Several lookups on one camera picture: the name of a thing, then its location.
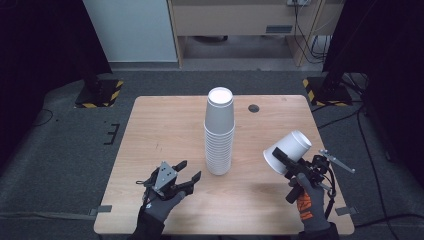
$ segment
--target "white paper cup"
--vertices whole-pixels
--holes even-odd
[[[223,87],[212,89],[206,105],[205,128],[213,134],[226,134],[234,128],[232,92]]]
[[[277,143],[266,149],[263,154],[269,166],[279,174],[286,174],[286,166],[272,155],[272,152],[278,147],[287,154],[287,157],[297,162],[311,148],[309,139],[298,130],[292,131]]]

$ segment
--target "gray glove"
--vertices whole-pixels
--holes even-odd
[[[312,187],[303,173],[299,173],[296,176],[296,180],[305,190],[297,198],[297,209],[299,210],[305,232],[328,229],[330,223],[324,214],[324,189]]]
[[[171,210],[184,199],[185,195],[185,192],[181,191],[173,198],[162,201],[155,191],[150,190],[149,199],[147,200],[148,204],[144,212],[161,222],[165,222]]]

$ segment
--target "wooden table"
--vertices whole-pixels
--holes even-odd
[[[177,183],[190,180],[199,170],[202,178],[194,194],[171,212],[164,234],[292,235],[303,230],[296,206],[285,200],[291,190],[288,180],[268,166],[263,150],[295,129],[312,142],[306,160],[324,148],[307,100],[295,95],[234,96],[232,167],[222,176],[206,169],[206,101],[207,96],[136,99],[102,200],[112,210],[98,214],[96,233],[132,233],[145,190],[135,182],[146,180],[161,161],[172,166],[182,160],[188,160],[188,166]],[[251,104],[259,106],[259,112],[250,112]],[[338,185],[337,190],[334,207],[344,207]],[[333,210],[329,220],[337,223],[340,234],[354,231],[349,215],[337,216]]]

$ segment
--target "cabinet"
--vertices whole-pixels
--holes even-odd
[[[312,36],[332,34],[342,3],[311,0],[295,8],[285,0],[168,0],[180,65],[187,36],[284,34],[300,66]]]

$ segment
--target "black curtain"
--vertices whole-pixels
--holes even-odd
[[[424,4],[347,0],[323,71],[369,78],[363,96],[389,159],[424,186]]]
[[[0,168],[31,127],[45,94],[82,79],[62,30],[87,68],[111,73],[82,0],[0,1]]]

